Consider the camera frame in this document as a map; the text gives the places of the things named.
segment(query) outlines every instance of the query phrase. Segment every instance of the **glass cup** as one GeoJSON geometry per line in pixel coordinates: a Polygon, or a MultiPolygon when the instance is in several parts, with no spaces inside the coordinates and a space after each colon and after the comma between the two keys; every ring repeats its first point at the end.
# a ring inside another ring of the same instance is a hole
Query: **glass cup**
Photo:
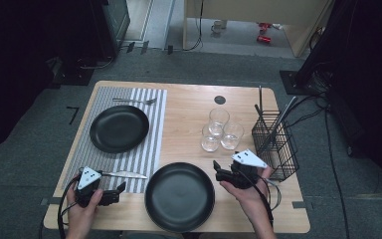
{"type": "Polygon", "coordinates": [[[209,131],[209,124],[202,129],[201,146],[206,151],[216,151],[219,147],[220,138],[209,131]]]}
{"type": "Polygon", "coordinates": [[[229,113],[221,108],[215,108],[209,114],[209,131],[215,136],[222,136],[223,126],[229,120],[229,113]]]}
{"type": "Polygon", "coordinates": [[[244,135],[244,128],[235,121],[228,121],[223,126],[222,146],[226,149],[235,149],[244,135]]]}

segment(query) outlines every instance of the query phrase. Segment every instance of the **gray striped placemat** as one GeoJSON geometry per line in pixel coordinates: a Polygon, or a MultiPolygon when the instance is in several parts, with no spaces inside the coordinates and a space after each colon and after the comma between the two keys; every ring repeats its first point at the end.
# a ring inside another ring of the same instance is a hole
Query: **gray striped placemat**
{"type": "Polygon", "coordinates": [[[120,170],[138,172],[147,179],[122,178],[103,176],[99,188],[116,189],[126,181],[125,192],[142,193],[151,175],[157,170],[163,133],[163,122],[166,105],[166,90],[100,87],[97,89],[86,125],[83,128],[79,143],[64,181],[64,188],[79,172],[79,168],[88,166],[93,170],[117,172],[120,170]],[[151,106],[139,103],[113,102],[112,98],[134,100],[150,100],[157,98],[151,106]],[[124,153],[106,153],[97,149],[90,139],[90,127],[93,120],[104,110],[119,106],[130,105],[141,109],[148,117],[150,127],[147,137],[141,144],[124,153]]]}

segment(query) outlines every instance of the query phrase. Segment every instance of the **controller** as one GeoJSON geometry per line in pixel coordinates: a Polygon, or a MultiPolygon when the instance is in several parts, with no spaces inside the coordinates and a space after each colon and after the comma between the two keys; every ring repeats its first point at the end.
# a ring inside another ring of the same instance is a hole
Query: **controller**
{"type": "Polygon", "coordinates": [[[231,165],[231,171],[222,169],[216,160],[213,160],[213,167],[216,170],[217,181],[227,181],[241,189],[252,187],[260,178],[255,166],[244,165],[236,160],[231,165]]]}
{"type": "MultiPolygon", "coordinates": [[[[79,185],[76,189],[76,201],[81,207],[87,207],[93,194],[100,184],[101,171],[94,171],[89,167],[81,170],[79,185]]],[[[103,192],[99,206],[109,206],[119,202],[119,194],[125,190],[126,183],[123,182],[116,190],[106,190],[103,192]]]]}

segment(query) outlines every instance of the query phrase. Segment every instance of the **wire basket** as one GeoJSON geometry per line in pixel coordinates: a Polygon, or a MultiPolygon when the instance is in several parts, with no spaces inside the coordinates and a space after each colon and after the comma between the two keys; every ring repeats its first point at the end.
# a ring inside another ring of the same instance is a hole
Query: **wire basket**
{"type": "Polygon", "coordinates": [[[287,122],[279,124],[273,131],[280,112],[264,111],[263,118],[259,118],[253,127],[252,135],[257,156],[273,170],[272,180],[284,181],[298,169],[296,147],[287,122]]]}

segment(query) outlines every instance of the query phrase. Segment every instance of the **person's right hand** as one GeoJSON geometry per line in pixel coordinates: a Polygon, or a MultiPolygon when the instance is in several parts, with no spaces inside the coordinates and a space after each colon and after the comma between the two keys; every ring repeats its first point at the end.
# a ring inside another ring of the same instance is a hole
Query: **person's right hand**
{"type": "MultiPolygon", "coordinates": [[[[259,168],[259,176],[261,178],[269,178],[272,173],[273,170],[271,167],[266,169],[259,168]]],[[[254,187],[240,189],[227,181],[221,181],[220,184],[240,202],[244,213],[253,224],[258,238],[276,238],[265,204],[259,192],[254,187]]],[[[268,189],[262,179],[259,179],[256,186],[268,197],[268,189]]]]}
{"type": "MultiPolygon", "coordinates": [[[[92,196],[87,207],[82,208],[75,205],[68,211],[69,231],[67,239],[85,239],[92,228],[95,220],[97,205],[103,196],[103,190],[98,189],[92,196]]],[[[76,201],[74,186],[72,185],[67,193],[67,202],[70,205],[76,201]]]]}

